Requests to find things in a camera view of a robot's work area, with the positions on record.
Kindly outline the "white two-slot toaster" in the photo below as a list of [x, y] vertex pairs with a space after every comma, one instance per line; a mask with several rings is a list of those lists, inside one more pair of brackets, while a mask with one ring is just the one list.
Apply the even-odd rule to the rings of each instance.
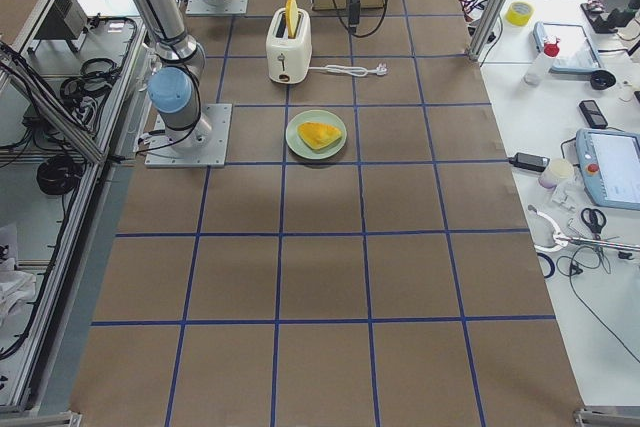
[[311, 61], [311, 22], [300, 9], [296, 34], [290, 38], [284, 15], [284, 8], [277, 10], [267, 31], [268, 76], [277, 83], [298, 84], [306, 78]]

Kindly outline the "bread slice in toaster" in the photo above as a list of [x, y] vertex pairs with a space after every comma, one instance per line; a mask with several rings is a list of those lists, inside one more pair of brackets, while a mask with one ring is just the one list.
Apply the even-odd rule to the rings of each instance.
[[296, 36], [299, 23], [299, 8], [297, 5], [297, 0], [286, 1], [284, 18], [287, 29], [287, 36], [289, 39], [293, 39]]

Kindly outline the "green round plate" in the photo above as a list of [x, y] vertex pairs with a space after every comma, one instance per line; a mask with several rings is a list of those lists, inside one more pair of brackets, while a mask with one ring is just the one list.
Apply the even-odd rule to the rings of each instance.
[[287, 125], [288, 147], [305, 159], [326, 159], [345, 145], [347, 129], [344, 122], [326, 110], [307, 110], [297, 114]]

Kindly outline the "golden pastry on plate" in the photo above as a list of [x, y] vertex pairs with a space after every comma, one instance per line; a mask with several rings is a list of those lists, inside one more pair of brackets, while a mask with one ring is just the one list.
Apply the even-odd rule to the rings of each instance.
[[301, 140], [312, 150], [321, 150], [342, 138], [338, 127], [320, 122], [304, 122], [297, 127]]

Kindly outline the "yellow tape roll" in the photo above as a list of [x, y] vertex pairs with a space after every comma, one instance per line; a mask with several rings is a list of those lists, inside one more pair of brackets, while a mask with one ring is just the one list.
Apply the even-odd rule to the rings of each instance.
[[524, 27], [533, 16], [534, 8], [531, 4], [524, 1], [512, 2], [506, 13], [505, 20], [517, 27]]

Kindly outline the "red-capped squeeze bottle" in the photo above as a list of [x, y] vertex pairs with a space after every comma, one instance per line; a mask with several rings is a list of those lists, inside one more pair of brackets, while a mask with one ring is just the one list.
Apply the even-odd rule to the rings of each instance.
[[542, 50], [526, 71], [523, 80], [531, 86], [538, 86], [549, 73], [553, 63], [560, 52], [557, 38], [546, 39]]

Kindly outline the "blue teach pendant far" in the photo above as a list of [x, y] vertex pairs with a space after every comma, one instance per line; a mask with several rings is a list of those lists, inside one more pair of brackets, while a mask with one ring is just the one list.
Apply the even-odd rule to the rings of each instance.
[[538, 21], [533, 38], [538, 51], [547, 41], [559, 42], [559, 54], [550, 71], [564, 74], [590, 74], [603, 67], [597, 48], [581, 24]]

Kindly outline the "blue teach pendant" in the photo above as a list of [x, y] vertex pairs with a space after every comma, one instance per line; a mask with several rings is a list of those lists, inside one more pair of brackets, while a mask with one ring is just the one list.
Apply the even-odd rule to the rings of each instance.
[[547, 41], [559, 42], [559, 54], [550, 71], [564, 74], [590, 74], [603, 67], [597, 48], [581, 24], [538, 21], [533, 38], [538, 51]]
[[579, 171], [595, 205], [639, 210], [639, 135], [614, 130], [576, 132]]

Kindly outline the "black power adapter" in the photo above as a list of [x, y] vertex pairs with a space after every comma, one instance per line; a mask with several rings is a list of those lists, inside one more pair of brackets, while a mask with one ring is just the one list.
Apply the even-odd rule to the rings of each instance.
[[508, 159], [515, 168], [542, 173], [549, 165], [550, 159], [544, 156], [517, 152]]

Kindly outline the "black lens cap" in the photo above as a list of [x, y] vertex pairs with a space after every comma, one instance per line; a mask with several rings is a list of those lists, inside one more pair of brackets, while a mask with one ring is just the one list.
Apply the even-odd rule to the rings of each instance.
[[603, 91], [613, 87], [617, 80], [613, 73], [600, 69], [591, 73], [589, 82], [592, 89]]

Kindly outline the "black phone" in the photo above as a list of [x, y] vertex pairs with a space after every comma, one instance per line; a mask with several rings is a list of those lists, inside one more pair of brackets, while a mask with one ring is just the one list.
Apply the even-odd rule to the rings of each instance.
[[606, 129], [608, 127], [606, 118], [594, 100], [581, 101], [579, 110], [591, 129]]

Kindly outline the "white purple jar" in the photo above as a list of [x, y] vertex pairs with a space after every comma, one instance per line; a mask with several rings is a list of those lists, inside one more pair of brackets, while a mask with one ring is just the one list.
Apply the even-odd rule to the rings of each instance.
[[538, 178], [538, 183], [545, 189], [554, 189], [560, 183], [574, 178], [574, 166], [566, 159], [552, 159]]

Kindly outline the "grey control box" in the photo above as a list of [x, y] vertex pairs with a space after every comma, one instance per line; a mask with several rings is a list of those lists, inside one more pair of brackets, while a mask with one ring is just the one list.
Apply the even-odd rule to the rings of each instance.
[[64, 41], [78, 53], [88, 31], [88, 16], [78, 0], [54, 0], [29, 49], [36, 51], [42, 41]]

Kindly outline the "blue teach pendant near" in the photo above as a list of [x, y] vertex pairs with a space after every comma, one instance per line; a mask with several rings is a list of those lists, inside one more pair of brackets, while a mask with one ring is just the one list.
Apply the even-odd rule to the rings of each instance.
[[639, 210], [639, 135], [614, 130], [576, 132], [579, 171], [595, 205]]

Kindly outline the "black scissors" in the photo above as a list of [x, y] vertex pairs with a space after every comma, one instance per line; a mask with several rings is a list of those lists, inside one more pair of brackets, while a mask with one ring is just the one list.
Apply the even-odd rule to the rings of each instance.
[[596, 240], [601, 239], [601, 234], [607, 224], [606, 215], [598, 208], [586, 207], [580, 212], [581, 220], [590, 230]]

